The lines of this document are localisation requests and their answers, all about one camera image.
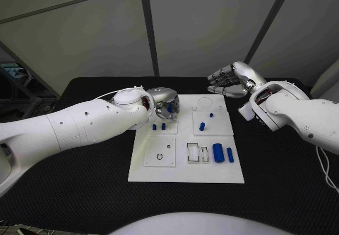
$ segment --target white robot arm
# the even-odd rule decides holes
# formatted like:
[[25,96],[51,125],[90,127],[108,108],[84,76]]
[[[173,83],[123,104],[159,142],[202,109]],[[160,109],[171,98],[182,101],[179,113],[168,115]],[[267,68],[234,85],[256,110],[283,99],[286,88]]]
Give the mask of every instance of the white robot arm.
[[67,149],[106,141],[127,130],[140,128],[156,108],[162,118],[175,119],[179,98],[169,88],[124,89],[113,100],[94,99],[48,115],[0,124],[0,196],[28,169]]
[[[267,82],[243,62],[235,62],[214,73],[208,90],[228,97],[244,97],[250,101],[238,111],[247,120],[257,118],[276,131],[290,125],[300,137],[339,154],[339,104],[329,100],[310,100],[305,92],[287,81]],[[240,85],[221,87],[230,83]]]

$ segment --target black tablecloth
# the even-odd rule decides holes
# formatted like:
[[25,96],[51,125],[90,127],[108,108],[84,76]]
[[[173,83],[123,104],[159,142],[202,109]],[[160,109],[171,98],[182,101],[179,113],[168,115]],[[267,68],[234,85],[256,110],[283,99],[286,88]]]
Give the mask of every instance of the black tablecloth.
[[[182,80],[192,85],[181,85]],[[207,94],[209,85],[195,77],[83,77],[71,81],[57,110],[140,84],[179,94]],[[225,98],[246,184],[127,182],[136,135],[127,131],[35,165],[0,198],[0,219],[104,234],[152,215],[214,212],[296,234],[339,234],[339,195],[326,185],[315,146],[292,127],[273,133],[256,120],[247,122],[238,113],[247,100]],[[329,157],[338,182],[339,158]]]

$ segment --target white platform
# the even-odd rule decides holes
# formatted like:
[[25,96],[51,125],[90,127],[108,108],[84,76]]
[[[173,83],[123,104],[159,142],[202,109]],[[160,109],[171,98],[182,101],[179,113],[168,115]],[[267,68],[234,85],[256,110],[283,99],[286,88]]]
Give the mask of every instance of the white platform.
[[[160,119],[153,114],[149,123],[136,131],[129,181],[244,184],[224,96],[181,94],[179,99],[178,120]],[[201,122],[205,122],[204,131],[199,130]],[[156,131],[152,130],[153,123],[158,124]],[[172,127],[163,133],[162,123]],[[188,143],[199,145],[199,162],[188,161]],[[222,163],[214,161],[215,143],[222,144]],[[204,163],[202,147],[208,149],[208,163]],[[228,147],[233,148],[234,163],[228,161]]]

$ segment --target white cable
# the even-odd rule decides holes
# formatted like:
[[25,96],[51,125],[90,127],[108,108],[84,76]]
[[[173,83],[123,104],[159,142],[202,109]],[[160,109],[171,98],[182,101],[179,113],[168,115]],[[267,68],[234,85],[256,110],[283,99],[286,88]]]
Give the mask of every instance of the white cable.
[[329,177],[329,171],[331,171],[331,161],[329,161],[329,157],[328,157],[328,154],[325,153],[323,149],[321,148],[322,152],[323,152],[323,156],[326,158],[326,162],[328,162],[328,167],[326,167],[326,170],[325,170],[325,167],[323,167],[323,162],[322,162],[322,159],[321,159],[321,155],[319,155],[319,150],[318,150],[318,146],[316,146],[316,155],[318,155],[318,159],[319,159],[319,162],[321,162],[321,166],[322,166],[322,170],[323,170],[323,173],[325,173],[325,180],[326,180],[326,183],[328,185],[338,191],[339,193],[339,188],[336,186],[336,184],[334,183],[331,177]]
[[116,93],[116,92],[134,90],[134,89],[137,89],[137,88],[143,88],[143,86],[140,86],[140,87],[130,87],[130,88],[126,88],[126,89],[117,90],[117,91],[114,91],[114,92],[108,92],[107,94],[101,95],[101,96],[100,96],[100,97],[97,97],[96,99],[100,99],[101,97],[104,97],[104,96],[107,96],[108,94],[113,94],[113,93]]

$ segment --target rectangular slot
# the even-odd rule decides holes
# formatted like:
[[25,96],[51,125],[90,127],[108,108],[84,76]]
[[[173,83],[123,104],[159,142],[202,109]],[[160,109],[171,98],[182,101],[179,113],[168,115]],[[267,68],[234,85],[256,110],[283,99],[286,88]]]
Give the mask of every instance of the rectangular slot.
[[207,147],[202,147],[202,157],[204,157],[204,163],[208,163],[208,150],[207,150]]
[[189,162],[199,162],[198,143],[188,143],[188,161]]

